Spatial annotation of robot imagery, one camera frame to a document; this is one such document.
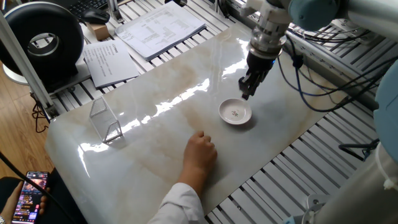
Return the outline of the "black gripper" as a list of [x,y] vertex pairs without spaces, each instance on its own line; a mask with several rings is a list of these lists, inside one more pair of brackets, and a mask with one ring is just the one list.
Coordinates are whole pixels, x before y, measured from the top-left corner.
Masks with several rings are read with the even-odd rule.
[[272,69],[275,59],[261,58],[252,52],[247,56],[248,71],[238,80],[239,90],[245,95],[245,100],[254,96],[257,87],[265,80]]

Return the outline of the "person right hand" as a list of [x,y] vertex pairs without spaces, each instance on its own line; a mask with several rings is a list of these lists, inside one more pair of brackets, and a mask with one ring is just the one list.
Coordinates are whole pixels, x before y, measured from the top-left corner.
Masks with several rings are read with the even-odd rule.
[[218,153],[211,137],[199,131],[187,142],[183,154],[183,170],[192,174],[199,172],[208,175],[214,168],[217,157]]

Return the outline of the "person left hand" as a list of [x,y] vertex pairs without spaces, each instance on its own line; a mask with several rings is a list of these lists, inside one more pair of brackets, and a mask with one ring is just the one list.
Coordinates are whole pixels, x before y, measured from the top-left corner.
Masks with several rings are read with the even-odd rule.
[[[19,182],[17,187],[13,190],[12,194],[8,197],[4,208],[1,211],[1,224],[11,224],[14,210],[19,199],[19,194],[22,190],[24,183]],[[41,197],[39,215],[45,213],[47,197],[44,195]]]

